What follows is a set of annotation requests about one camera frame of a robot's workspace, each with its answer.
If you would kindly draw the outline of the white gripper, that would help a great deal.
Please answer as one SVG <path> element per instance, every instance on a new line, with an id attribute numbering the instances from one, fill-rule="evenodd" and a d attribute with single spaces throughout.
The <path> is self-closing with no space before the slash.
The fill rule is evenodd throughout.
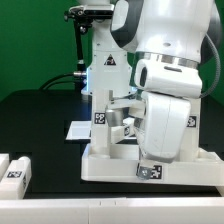
<path id="1" fill-rule="evenodd" d="M 168 95 L 143 92 L 145 103 L 143 118 L 135 118 L 134 132 L 145 159 L 172 163 L 177 156 L 188 123 L 191 104 L 188 100 Z M 105 108 L 110 127 L 122 126 L 131 117 L 133 100 L 111 100 Z M 151 178 L 153 163 L 139 162 L 136 176 L 141 180 Z"/>

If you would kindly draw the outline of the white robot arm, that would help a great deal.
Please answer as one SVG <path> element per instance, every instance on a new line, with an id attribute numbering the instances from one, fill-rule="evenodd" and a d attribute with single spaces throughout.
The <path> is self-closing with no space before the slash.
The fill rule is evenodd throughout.
<path id="1" fill-rule="evenodd" d="M 224 162 L 199 146 L 198 66 L 220 34 L 214 0 L 80 0 L 93 20 L 86 181 L 221 184 Z"/>

